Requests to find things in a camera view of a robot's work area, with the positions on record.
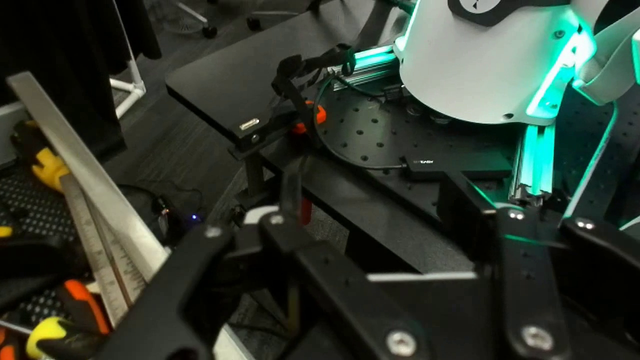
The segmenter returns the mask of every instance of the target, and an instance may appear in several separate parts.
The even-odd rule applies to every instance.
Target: black surface
[[[276,99],[270,82],[282,59],[318,57],[338,42],[353,45],[370,10],[372,3],[329,3],[319,9],[318,19],[301,15],[180,68],[167,76],[167,90],[212,128],[238,141],[232,127],[248,118],[270,117]],[[261,155],[278,172],[297,152],[293,145],[278,143]],[[424,224],[422,217],[380,196],[380,189],[366,183],[361,172],[311,155],[301,180],[305,195],[329,217],[378,241],[416,271],[468,271],[472,267],[441,235]]]

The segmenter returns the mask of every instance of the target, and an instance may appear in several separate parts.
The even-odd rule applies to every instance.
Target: dark floor
[[[203,55],[251,36],[244,21],[251,10],[297,13],[305,9],[305,3],[218,0],[210,7],[205,0],[186,0],[195,10],[205,10],[218,24],[214,40],[201,38],[199,24],[175,13],[172,0],[145,0],[145,5],[164,57],[162,61],[137,61],[148,95],[122,118],[127,150],[113,156],[105,170],[120,185],[133,185],[167,196],[182,214],[199,213],[205,217],[212,209],[220,210],[228,205],[232,195],[242,189],[244,177],[238,172],[240,164],[228,155],[228,143],[172,100],[164,89],[164,79]],[[273,309],[268,303],[261,292],[244,297],[232,318],[232,329],[259,360],[276,358],[285,344],[282,341],[285,332],[270,316]]]

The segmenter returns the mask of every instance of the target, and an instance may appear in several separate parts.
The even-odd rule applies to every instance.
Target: black table
[[[282,59],[292,55],[318,57],[340,42],[356,45],[372,10],[374,3],[361,0],[323,5],[319,17],[295,17],[175,71],[166,80],[167,90],[234,143],[238,139],[232,127],[272,115],[276,95],[270,82]],[[380,45],[392,40],[404,19],[399,10],[392,10]],[[278,172],[297,155],[287,143],[278,143],[261,156]],[[359,257],[392,253],[419,272],[472,268],[472,263],[447,239],[407,207],[385,196],[367,174],[309,155],[301,183],[314,205],[366,243],[366,253]]]

